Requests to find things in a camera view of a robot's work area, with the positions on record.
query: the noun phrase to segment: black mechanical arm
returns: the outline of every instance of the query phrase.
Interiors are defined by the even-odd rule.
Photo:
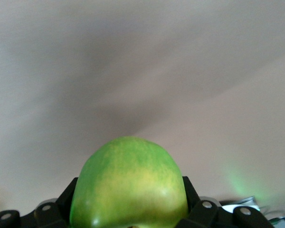
[[[210,200],[200,200],[188,177],[183,177],[190,213],[175,228],[273,228],[261,212],[240,206],[233,213]],[[0,228],[68,228],[70,207],[77,178],[55,202],[43,203],[20,217],[17,210],[0,212]]]

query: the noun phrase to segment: ceiling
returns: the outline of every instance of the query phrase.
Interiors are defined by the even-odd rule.
[[[123,135],[200,196],[285,214],[285,1],[0,0],[0,210],[57,198]]]

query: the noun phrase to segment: green apple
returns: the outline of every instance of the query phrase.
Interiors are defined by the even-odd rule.
[[[71,211],[72,228],[172,228],[188,215],[182,174],[159,145],[114,139],[83,166]]]

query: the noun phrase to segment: apple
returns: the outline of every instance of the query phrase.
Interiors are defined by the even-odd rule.
[[[84,164],[70,211],[72,228],[173,228],[188,215],[182,174],[159,145],[126,136]]]

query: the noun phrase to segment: apple skin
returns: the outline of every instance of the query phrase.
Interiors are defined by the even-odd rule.
[[[72,228],[173,228],[188,215],[182,174],[159,145],[126,136],[84,164],[70,211]]]

